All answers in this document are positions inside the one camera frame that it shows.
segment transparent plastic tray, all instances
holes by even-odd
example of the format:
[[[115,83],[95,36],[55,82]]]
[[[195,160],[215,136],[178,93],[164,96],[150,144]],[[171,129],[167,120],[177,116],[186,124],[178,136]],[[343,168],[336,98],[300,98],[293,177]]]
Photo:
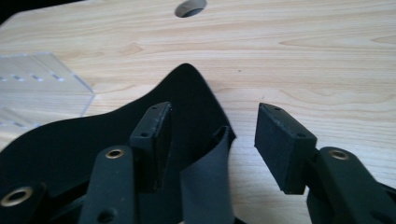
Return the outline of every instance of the transparent plastic tray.
[[[0,56],[0,132],[81,117],[92,89],[51,53]]]

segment tabletop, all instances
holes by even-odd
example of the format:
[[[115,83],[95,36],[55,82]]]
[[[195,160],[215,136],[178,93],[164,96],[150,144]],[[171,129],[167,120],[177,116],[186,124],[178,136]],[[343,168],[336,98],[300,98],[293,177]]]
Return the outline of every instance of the tabletop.
[[[22,12],[0,27],[0,54],[53,52],[95,92],[86,116],[141,97],[182,63],[195,66],[237,135],[233,209],[247,223],[310,222],[306,194],[284,195],[253,146],[260,102],[396,188],[394,1],[195,0],[176,13],[181,3],[89,0]],[[186,6],[205,8],[178,17]],[[1,136],[2,147],[16,137]]]

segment light wood surface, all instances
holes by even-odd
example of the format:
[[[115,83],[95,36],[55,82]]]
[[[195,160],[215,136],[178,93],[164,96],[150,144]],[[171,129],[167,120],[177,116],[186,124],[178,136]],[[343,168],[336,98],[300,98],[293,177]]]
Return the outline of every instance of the light wood surface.
[[[283,107],[319,148],[351,151],[396,187],[394,0],[208,0],[184,19],[175,16],[180,3],[84,1],[23,12],[0,27],[0,53],[53,52],[96,93],[87,115],[194,65],[237,134],[233,207],[250,224],[310,222],[305,196],[279,191],[253,146],[259,102]]]

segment wooden table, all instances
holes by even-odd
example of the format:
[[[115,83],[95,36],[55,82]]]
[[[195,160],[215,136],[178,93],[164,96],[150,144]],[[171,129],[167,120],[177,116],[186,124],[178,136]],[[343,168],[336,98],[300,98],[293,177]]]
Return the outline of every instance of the wooden table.
[[[95,91],[87,115],[193,64],[237,134],[233,207],[250,224],[310,220],[305,196],[279,191],[253,146],[259,102],[283,107],[319,148],[351,151],[396,187],[395,1],[209,0],[188,18],[175,16],[180,3],[98,0],[22,12],[0,27],[0,54],[53,52]]]

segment black fabric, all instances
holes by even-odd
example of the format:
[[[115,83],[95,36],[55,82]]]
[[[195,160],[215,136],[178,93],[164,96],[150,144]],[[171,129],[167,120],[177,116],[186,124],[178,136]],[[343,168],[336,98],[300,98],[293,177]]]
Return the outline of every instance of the black fabric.
[[[146,110],[161,102],[172,104],[173,143],[163,190],[138,196],[142,223],[175,224],[182,220],[179,174],[201,158],[210,163],[221,161],[220,170],[209,171],[222,176],[218,187],[226,190],[218,197],[218,204],[223,203],[226,209],[218,216],[229,220],[232,208],[226,161],[233,130],[204,79],[189,64],[182,64],[152,92],[118,110],[54,122],[21,136],[0,154],[0,185],[40,181],[47,185],[54,202],[67,200],[65,195],[80,196],[78,189],[87,185],[96,155],[104,148],[125,144]],[[218,139],[221,129],[227,131]],[[208,156],[207,161],[205,155],[214,148],[221,153]]]

